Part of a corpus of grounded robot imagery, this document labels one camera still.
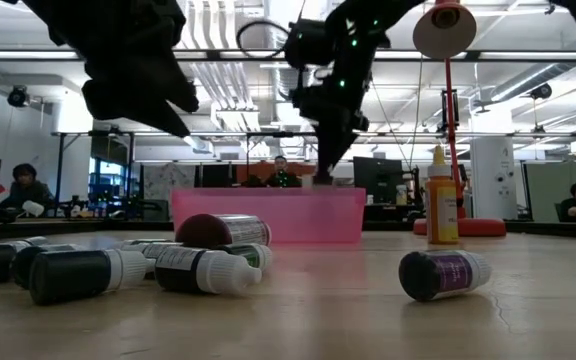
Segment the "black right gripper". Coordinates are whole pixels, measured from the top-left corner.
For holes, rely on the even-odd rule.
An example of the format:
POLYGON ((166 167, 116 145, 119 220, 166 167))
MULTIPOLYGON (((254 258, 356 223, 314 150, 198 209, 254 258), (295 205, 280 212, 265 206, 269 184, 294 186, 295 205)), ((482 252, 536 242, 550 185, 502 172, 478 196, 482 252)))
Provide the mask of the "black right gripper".
POLYGON ((354 130, 368 127, 362 102, 376 50, 389 45, 385 32, 391 15, 379 9, 337 9, 324 22, 333 35, 333 61, 296 69, 292 90, 293 106, 311 122, 318 140, 315 184, 332 183, 331 170, 356 140, 354 130), (335 132, 341 132, 336 140, 335 132))

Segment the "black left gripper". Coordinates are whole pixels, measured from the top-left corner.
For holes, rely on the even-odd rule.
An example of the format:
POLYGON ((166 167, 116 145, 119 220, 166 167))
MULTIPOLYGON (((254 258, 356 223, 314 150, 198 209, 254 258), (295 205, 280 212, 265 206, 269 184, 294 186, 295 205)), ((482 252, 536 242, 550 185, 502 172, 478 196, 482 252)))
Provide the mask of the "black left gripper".
POLYGON ((50 39, 84 60, 82 93, 96 120, 126 118, 183 138, 190 131, 166 100, 111 85, 162 85, 183 111, 197 111, 195 86, 172 48, 186 24, 177 0, 21 0, 50 39))

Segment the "pink translucent plastic bin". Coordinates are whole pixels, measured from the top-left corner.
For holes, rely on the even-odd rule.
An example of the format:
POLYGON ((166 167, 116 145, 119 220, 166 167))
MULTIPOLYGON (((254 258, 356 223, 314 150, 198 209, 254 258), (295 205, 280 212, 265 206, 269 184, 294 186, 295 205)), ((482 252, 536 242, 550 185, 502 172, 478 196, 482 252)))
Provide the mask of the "pink translucent plastic bin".
POLYGON ((255 215, 273 245, 356 244, 366 194, 362 188, 195 188, 171 194, 175 228, 197 214, 255 215))

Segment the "large yellow food colouring bottle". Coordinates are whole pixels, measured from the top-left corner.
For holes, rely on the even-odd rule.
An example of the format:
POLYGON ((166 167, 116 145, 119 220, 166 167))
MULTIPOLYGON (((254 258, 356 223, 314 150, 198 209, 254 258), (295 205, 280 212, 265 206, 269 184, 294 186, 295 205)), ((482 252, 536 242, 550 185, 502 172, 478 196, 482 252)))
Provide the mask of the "large yellow food colouring bottle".
POLYGON ((428 241, 434 245, 459 242, 456 183, 445 161, 443 148, 437 145, 427 169, 426 221, 428 241))

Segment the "small green-label colouring bottle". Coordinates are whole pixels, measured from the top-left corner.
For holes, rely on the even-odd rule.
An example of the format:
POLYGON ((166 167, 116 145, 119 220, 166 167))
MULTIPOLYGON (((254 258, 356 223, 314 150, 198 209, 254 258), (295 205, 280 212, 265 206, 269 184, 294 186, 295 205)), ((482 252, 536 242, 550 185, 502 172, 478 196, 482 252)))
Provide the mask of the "small green-label colouring bottle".
POLYGON ((266 271, 273 262, 272 250, 255 243, 249 244, 228 244, 220 245, 217 250, 225 251, 231 255, 242 256, 251 267, 258 268, 262 272, 266 271))

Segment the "large dark red colouring bottle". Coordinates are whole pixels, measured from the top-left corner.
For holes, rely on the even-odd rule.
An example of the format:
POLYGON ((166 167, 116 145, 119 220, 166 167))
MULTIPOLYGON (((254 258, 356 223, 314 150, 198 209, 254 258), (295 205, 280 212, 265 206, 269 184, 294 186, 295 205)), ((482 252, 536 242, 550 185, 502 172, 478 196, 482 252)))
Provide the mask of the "large dark red colouring bottle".
POLYGON ((177 229, 175 241, 190 247, 215 248, 231 244, 268 246, 269 225, 255 215, 198 214, 187 218, 177 229))

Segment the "small purple-label colouring bottle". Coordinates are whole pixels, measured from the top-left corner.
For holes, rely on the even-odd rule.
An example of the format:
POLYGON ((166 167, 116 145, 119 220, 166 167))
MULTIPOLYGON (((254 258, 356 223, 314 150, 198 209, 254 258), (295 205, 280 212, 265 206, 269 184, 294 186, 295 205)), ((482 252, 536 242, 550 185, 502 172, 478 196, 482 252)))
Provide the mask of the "small purple-label colouring bottle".
POLYGON ((405 255, 398 277, 405 293, 418 302, 454 297, 485 285, 492 267, 480 254, 464 250, 416 251, 405 255))

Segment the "dark horizontal overhead beam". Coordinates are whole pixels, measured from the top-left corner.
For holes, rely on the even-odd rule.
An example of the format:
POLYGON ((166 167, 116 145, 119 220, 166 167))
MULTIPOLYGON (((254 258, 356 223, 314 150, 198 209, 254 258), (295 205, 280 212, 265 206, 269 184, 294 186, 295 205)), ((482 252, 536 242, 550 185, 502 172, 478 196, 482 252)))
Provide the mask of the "dark horizontal overhead beam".
MULTIPOLYGON (((179 62, 282 62, 283 54, 271 57, 272 52, 253 50, 244 53, 239 50, 175 50, 174 56, 179 62)), ((20 50, 0 49, 0 62, 77 62, 83 58, 71 50, 20 50)), ((413 50, 378 50, 376 62, 437 62, 413 50)), ((454 62, 518 62, 518 63, 576 63, 575 51, 479 51, 461 52, 452 58, 454 62)))

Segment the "red desk lamp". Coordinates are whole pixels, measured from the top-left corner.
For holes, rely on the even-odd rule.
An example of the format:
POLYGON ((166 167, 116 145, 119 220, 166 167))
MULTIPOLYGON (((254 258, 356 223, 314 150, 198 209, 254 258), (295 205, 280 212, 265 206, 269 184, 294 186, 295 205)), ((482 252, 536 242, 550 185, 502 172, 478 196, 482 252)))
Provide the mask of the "red desk lamp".
MULTIPOLYGON (((477 31, 473 15, 459 0, 435 0, 435 5, 417 22, 413 31, 416 49, 431 59, 442 60, 445 65, 446 90, 442 92, 442 111, 447 142, 450 147, 452 179, 456 183, 458 233, 462 237, 498 237, 506 234, 505 224, 498 219, 472 219, 465 216, 459 165, 455 149, 455 94, 452 89, 450 59, 465 51, 477 31)), ((414 222, 413 232, 427 236, 427 221, 414 222)))

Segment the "white round column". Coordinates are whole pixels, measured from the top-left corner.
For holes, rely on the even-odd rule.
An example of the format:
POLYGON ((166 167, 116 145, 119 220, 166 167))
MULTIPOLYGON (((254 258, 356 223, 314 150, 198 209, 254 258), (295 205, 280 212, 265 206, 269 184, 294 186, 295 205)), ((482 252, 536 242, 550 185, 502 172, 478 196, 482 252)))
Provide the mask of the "white round column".
POLYGON ((475 138, 470 150, 474 217, 516 219, 516 171, 512 139, 475 138))

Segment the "grey-green office partition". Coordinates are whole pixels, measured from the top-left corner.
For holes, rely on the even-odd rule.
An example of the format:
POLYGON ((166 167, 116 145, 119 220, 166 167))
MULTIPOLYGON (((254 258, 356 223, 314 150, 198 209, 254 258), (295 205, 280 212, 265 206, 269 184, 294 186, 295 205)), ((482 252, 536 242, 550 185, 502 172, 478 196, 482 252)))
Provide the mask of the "grey-green office partition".
POLYGON ((571 197, 570 187, 576 183, 576 162, 525 162, 523 175, 533 221, 557 223, 555 205, 571 197))

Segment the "black aluminium table frame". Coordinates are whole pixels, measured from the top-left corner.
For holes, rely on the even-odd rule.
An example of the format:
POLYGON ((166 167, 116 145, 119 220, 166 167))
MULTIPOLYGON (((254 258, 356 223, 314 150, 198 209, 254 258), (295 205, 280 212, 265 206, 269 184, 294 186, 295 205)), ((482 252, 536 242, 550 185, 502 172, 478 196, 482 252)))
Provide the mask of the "black aluminium table frame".
MULTIPOLYGON (((536 223, 509 221, 509 233, 576 238, 576 223, 536 223)), ((136 221, 39 221, 0 224, 0 239, 96 231, 172 231, 171 222, 136 221)))

